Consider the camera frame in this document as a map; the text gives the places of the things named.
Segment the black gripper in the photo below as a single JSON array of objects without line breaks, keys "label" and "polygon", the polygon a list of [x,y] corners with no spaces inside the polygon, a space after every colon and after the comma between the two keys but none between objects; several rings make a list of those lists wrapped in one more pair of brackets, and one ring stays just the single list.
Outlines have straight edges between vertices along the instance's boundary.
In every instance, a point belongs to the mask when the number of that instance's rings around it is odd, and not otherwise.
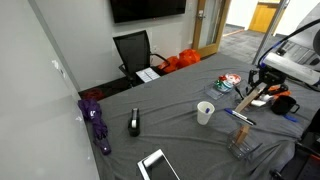
[{"label": "black gripper", "polygon": [[282,84],[285,82],[287,75],[279,70],[273,68],[262,68],[259,70],[250,70],[248,84],[251,86],[247,89],[246,95],[250,95],[253,90],[261,83],[265,84],[265,87],[259,92],[258,98],[262,95],[269,94],[269,88],[273,85]]}]

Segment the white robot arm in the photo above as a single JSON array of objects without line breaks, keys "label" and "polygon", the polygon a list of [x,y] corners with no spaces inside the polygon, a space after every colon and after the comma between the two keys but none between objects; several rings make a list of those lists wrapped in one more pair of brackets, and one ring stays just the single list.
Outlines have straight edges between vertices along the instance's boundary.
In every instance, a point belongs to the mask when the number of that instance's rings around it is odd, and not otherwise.
[{"label": "white robot arm", "polygon": [[320,4],[317,4],[295,31],[276,42],[259,58],[257,69],[249,73],[249,93],[264,84],[260,94],[267,94],[271,86],[284,84],[287,77],[318,85],[319,65],[311,64],[311,58],[319,59],[319,56]]}]

